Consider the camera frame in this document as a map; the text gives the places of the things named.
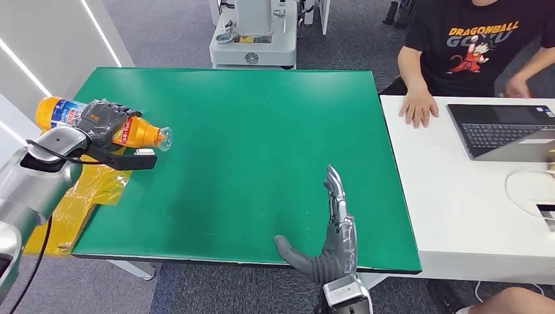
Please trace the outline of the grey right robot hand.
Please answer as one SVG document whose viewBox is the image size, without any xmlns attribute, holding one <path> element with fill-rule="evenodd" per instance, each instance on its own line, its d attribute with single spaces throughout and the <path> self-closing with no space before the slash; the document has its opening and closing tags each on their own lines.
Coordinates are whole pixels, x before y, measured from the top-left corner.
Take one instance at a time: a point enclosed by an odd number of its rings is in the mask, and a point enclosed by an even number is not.
<svg viewBox="0 0 555 314">
<path fill-rule="evenodd" d="M 280 257 L 314 283 L 324 285 L 357 271 L 357 233 L 349 213 L 342 180 L 332 165 L 327 165 L 323 185 L 329 197 L 329 221 L 320 255 L 307 256 L 294 249 L 282 236 L 274 237 Z"/>
</svg>

